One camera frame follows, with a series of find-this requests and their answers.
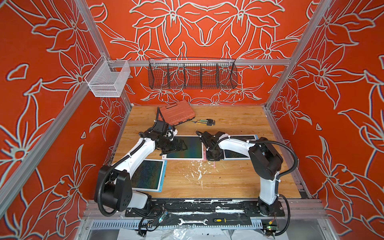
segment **yellow-handled screwdriver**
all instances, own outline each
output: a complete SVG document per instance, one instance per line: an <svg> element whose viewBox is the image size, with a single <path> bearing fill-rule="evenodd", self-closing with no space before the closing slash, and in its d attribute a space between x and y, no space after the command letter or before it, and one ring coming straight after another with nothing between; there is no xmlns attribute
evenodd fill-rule
<svg viewBox="0 0 384 240"><path fill-rule="evenodd" d="M214 218L214 222L227 222L227 221L247 221L247 219L230 219L230 220L227 220L225 218Z"/></svg>

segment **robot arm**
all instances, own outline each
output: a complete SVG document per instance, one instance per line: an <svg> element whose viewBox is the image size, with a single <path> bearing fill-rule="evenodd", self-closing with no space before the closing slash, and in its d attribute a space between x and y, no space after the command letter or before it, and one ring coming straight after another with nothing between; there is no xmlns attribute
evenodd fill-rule
<svg viewBox="0 0 384 240"><path fill-rule="evenodd" d="M174 139L176 134L177 130L173 126L156 120L153 127L139 133L140 139L121 160L99 170L94 200L103 215L111 216L116 210L145 207L148 195L133 191L131 178L143 160L155 149L161 150L160 155L186 150L183 140ZM103 205L114 211L107 212Z"/></svg>
<svg viewBox="0 0 384 240"><path fill-rule="evenodd" d="M258 198L260 213L269 216L277 203L280 177L292 172L297 166L297 156L282 143L269 141L262 137L259 140L231 137L223 132L211 135L208 132L196 132L207 149L207 159L218 161L223 159L223 151L231 150L248 156L255 172L260 176L260 195ZM280 173L283 158L272 146L273 144L287 148L294 156L295 163L291 169Z"/></svg>

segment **wooden tabletop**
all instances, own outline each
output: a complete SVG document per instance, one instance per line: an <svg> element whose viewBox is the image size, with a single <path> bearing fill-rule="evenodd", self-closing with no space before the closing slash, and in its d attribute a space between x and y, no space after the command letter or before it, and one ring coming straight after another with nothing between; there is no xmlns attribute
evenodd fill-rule
<svg viewBox="0 0 384 240"><path fill-rule="evenodd" d="M211 118L216 125L207 126L185 122L176 126L178 135L195 135L195 131L218 131L228 134L256 134L275 140L264 111L258 106L192 106L195 119ZM137 143L139 132L153 126L156 107L134 106L125 126L114 162L121 159ZM160 150L147 158L161 159ZM288 167L283 162L281 171ZM148 192L152 197L180 198L257 198L260 193L260 177L250 160L226 160L219 162L168 160L162 192ZM281 177L279 193L288 198L300 198L290 174Z"/></svg>

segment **patterned wallpaper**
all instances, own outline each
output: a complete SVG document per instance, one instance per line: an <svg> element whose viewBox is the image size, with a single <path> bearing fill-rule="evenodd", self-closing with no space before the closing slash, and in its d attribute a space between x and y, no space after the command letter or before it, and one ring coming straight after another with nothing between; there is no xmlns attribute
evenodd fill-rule
<svg viewBox="0 0 384 240"><path fill-rule="evenodd" d="M271 110L341 239L384 237L383 13L334 1Z"/></svg>
<svg viewBox="0 0 384 240"><path fill-rule="evenodd" d="M114 60L199 56L289 58L318 1L314 0L87 0ZM231 90L151 90L144 67L132 68L125 90L131 102L164 105L263 104L283 66L238 68Z"/></svg>
<svg viewBox="0 0 384 240"><path fill-rule="evenodd" d="M72 0L0 3L0 187L100 57ZM71 239L127 109L85 97L0 220L0 239Z"/></svg>

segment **aluminum frame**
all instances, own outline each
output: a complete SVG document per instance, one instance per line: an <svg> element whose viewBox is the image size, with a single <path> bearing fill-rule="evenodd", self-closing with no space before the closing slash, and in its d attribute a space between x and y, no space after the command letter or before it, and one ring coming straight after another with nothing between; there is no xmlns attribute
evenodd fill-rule
<svg viewBox="0 0 384 240"><path fill-rule="evenodd" d="M131 110L132 110L132 105L131 105L131 103L129 101L129 98L128 98L127 93L125 92L125 90L122 91L120 97L123 99L124 104L127 107L127 114L125 115L124 120L121 123L121 128L120 128L120 131L119 131L119 135L116 138L115 145L113 146L113 150L112 150L111 156L109 157L108 165L111 165L112 162L113 162L115 153L116 153L116 151L118 149L118 146L119 146L119 142L121 140L122 134L124 133L125 126L127 125L128 118L129 118L129 115L131 114Z"/></svg>
<svg viewBox="0 0 384 240"><path fill-rule="evenodd" d="M332 226L332 223L329 219L318 219L321 231L326 240L340 240L339 235L337 235L335 229Z"/></svg>
<svg viewBox="0 0 384 240"><path fill-rule="evenodd" d="M91 232L91 226L93 225L93 219L81 220L80 226L77 229L76 235L73 240L87 240L88 235Z"/></svg>
<svg viewBox="0 0 384 240"><path fill-rule="evenodd" d="M129 66L131 67L148 67L149 60L127 60ZM181 60L167 60L168 63L177 63ZM183 60L186 63L194 63L193 60ZM123 67L125 60L116 60L110 61L109 64L111 67L121 68ZM236 59L236 66L264 66L264 65L273 65L273 66L288 66L291 63L289 58L286 59Z"/></svg>
<svg viewBox="0 0 384 240"><path fill-rule="evenodd" d="M331 2L332 0L321 0L320 4L317 6L315 13L308 22L308 26L305 28L303 35L301 36L295 50L293 51L290 64L285 67L283 73L281 74L281 77L278 79L277 83L275 84L275 87L273 88L272 93L270 94L269 98L265 103L267 109L271 108L273 102L275 101L275 98L277 97L277 94L280 92L280 89L282 88L284 82L287 80L289 74L294 69L297 61L299 60L301 54L304 51L305 46L314 34L316 27L319 25L321 18L324 16Z"/></svg>
<svg viewBox="0 0 384 240"><path fill-rule="evenodd" d="M257 201L257 199L233 199L233 201ZM279 199L283 208L286 209L286 204L283 199ZM328 219L327 212L325 211L320 199L288 199L291 209L291 219ZM270 219L271 217L251 217L252 219ZM132 217L125 217L125 212L116 212L111 217L105 217L99 211L97 203L93 200L88 203L87 208L84 211L82 219L85 220L119 220L119 219L133 219Z"/></svg>
<svg viewBox="0 0 384 240"><path fill-rule="evenodd" d="M279 130L279 128L276 125L276 122L273 120L273 116L272 116L271 112L266 107L263 107L263 110L264 110L264 113L265 113L265 117L267 118L268 123L269 123L269 125L271 127L272 133L273 133L273 135L276 138L276 141L284 143L283 136L281 135L280 130ZM288 167L292 167L292 165L293 165L292 155L285 148L280 147L280 149L281 149L281 152L283 153L283 157L284 157L285 161L287 162L287 166ZM305 184L305 182L304 182L304 180L303 180L299 170L296 168L295 170L293 170L291 175L293 177L293 180L295 180L295 182L296 182L296 186L298 187L299 192L300 192L300 190L302 188L305 191L306 195L309 198L312 198L312 195L310 194L310 192L309 192L309 190L308 190L308 188L307 188L307 186L306 186L306 184Z"/></svg>
<svg viewBox="0 0 384 240"><path fill-rule="evenodd" d="M24 184L35 171L40 161L48 152L49 148L59 136L88 92L89 88L87 83L82 83L73 97L57 115L52 124L48 127L47 131L42 135L33 149L17 167L16 171L0 189L0 218L4 216L8 207L11 205Z"/></svg>
<svg viewBox="0 0 384 240"><path fill-rule="evenodd" d="M93 20L93 16L91 11L89 10L88 4L85 0L74 0L76 6L84 19L85 25L88 27L89 33L92 36L92 39L99 50L100 55L104 55L107 60L111 60L111 56L109 55L107 46L104 43L103 38L98 30L98 27Z"/></svg>

